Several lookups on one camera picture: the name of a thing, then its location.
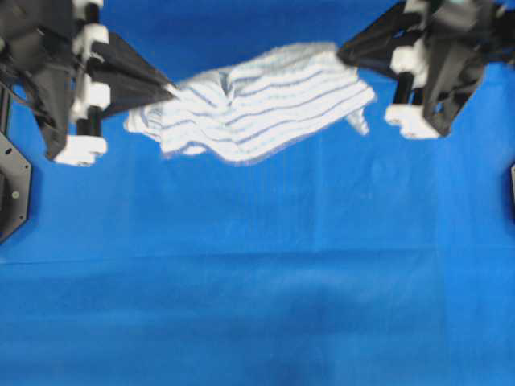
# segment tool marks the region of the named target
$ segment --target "white towel with blue stripes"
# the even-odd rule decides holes
[[[160,142],[167,157],[215,154],[259,162],[342,118],[368,133],[374,91],[332,43],[277,48],[249,62],[169,86],[172,101],[130,112],[126,129]]]

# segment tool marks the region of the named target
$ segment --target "cloth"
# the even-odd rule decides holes
[[[368,133],[375,95],[332,43],[295,44],[170,86],[173,101],[133,111],[126,129],[161,143],[167,157],[206,151],[253,164],[346,117]]]

